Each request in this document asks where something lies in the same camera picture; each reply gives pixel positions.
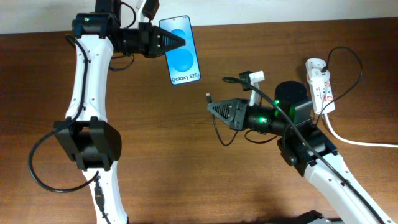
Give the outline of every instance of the phone screen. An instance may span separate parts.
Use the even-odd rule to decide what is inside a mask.
[[[185,39],[185,46],[166,52],[172,84],[199,80],[201,75],[189,17],[164,19],[159,22],[159,27]]]

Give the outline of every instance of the white cable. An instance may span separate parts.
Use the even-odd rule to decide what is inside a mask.
[[[323,114],[323,117],[325,118],[326,124],[328,125],[328,128],[329,128],[330,132],[332,133],[332,135],[334,135],[334,137],[336,137],[336,138],[339,139],[340,141],[343,141],[343,142],[348,143],[348,144],[359,145],[359,146],[376,146],[376,147],[394,147],[394,148],[398,148],[398,145],[393,145],[393,144],[380,144],[380,143],[356,142],[356,141],[350,141],[350,140],[347,140],[347,139],[345,139],[345,138],[342,138],[342,137],[340,137],[338,134],[336,134],[336,133],[335,133],[335,130],[333,130],[333,128],[331,127],[328,114],[327,114],[327,113],[324,113],[324,114]]]

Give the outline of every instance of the white wall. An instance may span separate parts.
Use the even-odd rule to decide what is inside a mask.
[[[137,0],[124,0],[135,8]],[[0,33],[71,30],[95,0],[2,0]],[[397,17],[398,0],[160,0],[159,19],[189,15],[193,26]],[[123,7],[122,26],[132,13]]]

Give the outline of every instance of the blue circle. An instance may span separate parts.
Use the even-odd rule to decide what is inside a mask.
[[[172,50],[169,56],[170,64],[179,72],[186,72],[193,65],[193,56],[187,49]]]
[[[182,31],[182,30],[180,30],[180,29],[175,29],[175,30],[173,30],[173,31],[172,31],[172,34],[177,35],[177,36],[179,36],[179,37],[181,37],[181,38],[184,38],[184,37],[185,37],[184,31]]]

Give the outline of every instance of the power outlet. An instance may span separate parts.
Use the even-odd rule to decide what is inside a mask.
[[[314,113],[320,114],[322,108],[333,101],[333,93],[330,85],[330,72],[321,72],[326,62],[322,59],[311,58],[305,63],[307,69],[307,81],[310,84],[312,105]],[[331,103],[323,113],[335,110],[335,104]]]

